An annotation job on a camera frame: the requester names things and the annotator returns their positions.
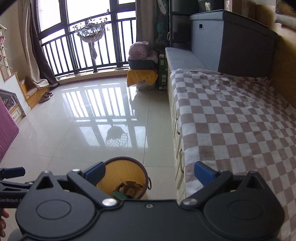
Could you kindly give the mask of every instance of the green carton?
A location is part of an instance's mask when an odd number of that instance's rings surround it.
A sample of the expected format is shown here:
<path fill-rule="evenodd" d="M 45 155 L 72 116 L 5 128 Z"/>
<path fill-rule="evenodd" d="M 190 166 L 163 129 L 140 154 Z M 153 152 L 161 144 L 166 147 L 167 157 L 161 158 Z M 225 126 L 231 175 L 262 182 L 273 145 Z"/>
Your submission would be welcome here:
<path fill-rule="evenodd" d="M 168 61 L 165 54 L 159 55 L 158 84 L 160 90 L 168 90 Z"/>

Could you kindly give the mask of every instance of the pink panel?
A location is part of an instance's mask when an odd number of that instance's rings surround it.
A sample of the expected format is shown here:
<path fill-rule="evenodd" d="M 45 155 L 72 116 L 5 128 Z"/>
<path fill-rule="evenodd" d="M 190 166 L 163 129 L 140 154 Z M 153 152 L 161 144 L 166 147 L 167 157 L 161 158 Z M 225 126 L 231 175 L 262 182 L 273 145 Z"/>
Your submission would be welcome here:
<path fill-rule="evenodd" d="M 0 160 L 4 157 L 19 128 L 0 98 Z"/>

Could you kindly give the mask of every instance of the checkered cloth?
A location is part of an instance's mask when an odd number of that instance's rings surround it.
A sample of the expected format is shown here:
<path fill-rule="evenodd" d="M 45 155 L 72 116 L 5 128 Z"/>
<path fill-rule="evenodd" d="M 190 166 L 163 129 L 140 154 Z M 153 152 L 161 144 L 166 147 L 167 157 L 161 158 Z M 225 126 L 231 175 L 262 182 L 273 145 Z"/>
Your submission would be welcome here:
<path fill-rule="evenodd" d="M 296 115 L 268 80 L 176 70 L 173 93 L 187 196 L 202 188 L 194 163 L 244 175 L 256 170 L 284 208 L 279 239 L 296 240 Z"/>

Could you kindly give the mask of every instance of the tile floor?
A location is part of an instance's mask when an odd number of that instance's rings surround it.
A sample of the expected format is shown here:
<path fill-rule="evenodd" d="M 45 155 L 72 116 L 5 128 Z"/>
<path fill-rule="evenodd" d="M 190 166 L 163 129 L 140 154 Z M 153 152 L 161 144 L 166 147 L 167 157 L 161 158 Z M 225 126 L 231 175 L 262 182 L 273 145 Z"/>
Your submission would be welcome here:
<path fill-rule="evenodd" d="M 0 168 L 25 167 L 26 175 L 11 181 L 35 180 L 44 170 L 64 175 L 73 168 L 129 156 L 146 167 L 152 180 L 148 199 L 176 198 L 166 91 L 137 91 L 119 77 L 61 85 L 53 93 L 21 120 L 20 132 L 0 162 Z M 114 126 L 120 127 L 115 133 Z M 118 132 L 125 134 L 112 142 Z M 17 228 L 15 210 L 9 212 L 2 241 Z"/>

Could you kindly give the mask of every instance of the brown slipper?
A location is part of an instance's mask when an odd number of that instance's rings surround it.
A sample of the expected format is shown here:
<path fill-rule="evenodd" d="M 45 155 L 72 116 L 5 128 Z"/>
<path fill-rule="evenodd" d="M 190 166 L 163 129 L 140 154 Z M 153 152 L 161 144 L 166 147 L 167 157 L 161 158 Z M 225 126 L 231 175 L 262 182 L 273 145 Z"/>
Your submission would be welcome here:
<path fill-rule="evenodd" d="M 44 94 L 47 95 L 47 96 L 50 96 L 50 97 L 52 97 L 54 95 L 54 93 L 48 92 L 48 91 L 45 91 Z"/>
<path fill-rule="evenodd" d="M 50 96 L 43 94 L 40 98 L 40 100 L 38 101 L 38 103 L 43 103 L 45 101 L 50 100 Z"/>

